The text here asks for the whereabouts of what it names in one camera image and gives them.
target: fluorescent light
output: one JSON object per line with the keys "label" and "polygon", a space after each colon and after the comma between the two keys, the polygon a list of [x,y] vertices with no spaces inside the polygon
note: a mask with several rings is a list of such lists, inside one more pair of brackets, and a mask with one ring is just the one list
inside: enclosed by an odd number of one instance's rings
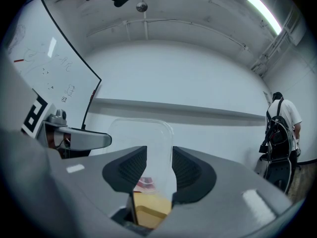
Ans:
{"label": "fluorescent light", "polygon": [[49,47],[49,52],[48,52],[48,56],[51,58],[52,57],[52,54],[53,54],[53,50],[55,48],[55,45],[56,45],[56,40],[55,38],[53,37],[51,39],[51,44],[50,44],[50,47]]}
{"label": "fluorescent light", "polygon": [[274,31],[279,35],[282,31],[282,28],[278,24],[277,20],[274,18],[273,14],[268,10],[268,8],[261,2],[261,0],[248,0],[251,4],[253,4],[262,15],[267,19],[267,21],[271,24]]}

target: clear plastic lid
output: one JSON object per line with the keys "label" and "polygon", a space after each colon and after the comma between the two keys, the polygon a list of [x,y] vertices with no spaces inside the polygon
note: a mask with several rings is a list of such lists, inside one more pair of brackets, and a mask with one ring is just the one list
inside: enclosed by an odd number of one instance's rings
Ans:
{"label": "clear plastic lid", "polygon": [[123,150],[134,146],[147,146],[147,167],[135,191],[164,196],[166,182],[172,166],[172,127],[154,119],[116,119],[108,134],[112,144],[104,153]]}

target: wooden floor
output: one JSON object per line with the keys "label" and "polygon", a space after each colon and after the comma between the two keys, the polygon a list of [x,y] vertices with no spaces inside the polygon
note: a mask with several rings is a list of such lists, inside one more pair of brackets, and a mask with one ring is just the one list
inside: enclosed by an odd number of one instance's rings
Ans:
{"label": "wooden floor", "polygon": [[296,168],[294,179],[288,191],[288,198],[293,202],[304,199],[317,177],[317,162]]}

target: whiteboard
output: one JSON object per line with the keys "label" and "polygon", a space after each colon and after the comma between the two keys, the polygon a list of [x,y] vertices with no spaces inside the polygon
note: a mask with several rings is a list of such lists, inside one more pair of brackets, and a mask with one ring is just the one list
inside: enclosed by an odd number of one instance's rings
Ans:
{"label": "whiteboard", "polygon": [[24,5],[8,53],[27,84],[66,111],[69,127],[81,128],[101,79],[66,40],[43,0]]}

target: white wall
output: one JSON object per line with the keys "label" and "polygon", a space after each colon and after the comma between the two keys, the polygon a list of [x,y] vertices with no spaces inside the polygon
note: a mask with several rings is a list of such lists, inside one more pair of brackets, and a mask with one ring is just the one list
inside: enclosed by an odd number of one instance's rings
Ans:
{"label": "white wall", "polygon": [[[252,170],[261,156],[259,148],[264,140],[264,120],[168,109],[92,104],[86,118],[86,129],[108,132],[111,123],[117,118],[165,121],[173,129],[174,146],[233,160]],[[98,149],[93,150],[91,154],[102,152],[102,149]]]}
{"label": "white wall", "polygon": [[160,119],[172,126],[174,145],[255,167],[268,108],[263,91],[269,89],[248,69],[198,46],[161,41],[115,45],[85,59],[102,78],[97,100],[191,105],[263,117],[93,103],[88,130],[107,132],[116,118]]}
{"label": "white wall", "polygon": [[317,158],[317,47],[308,31],[298,46],[291,48],[265,75],[274,92],[292,101],[302,117],[299,162]]}
{"label": "white wall", "polygon": [[211,50],[181,42],[138,41],[85,57],[102,78],[95,98],[206,107],[264,116],[264,82]]}

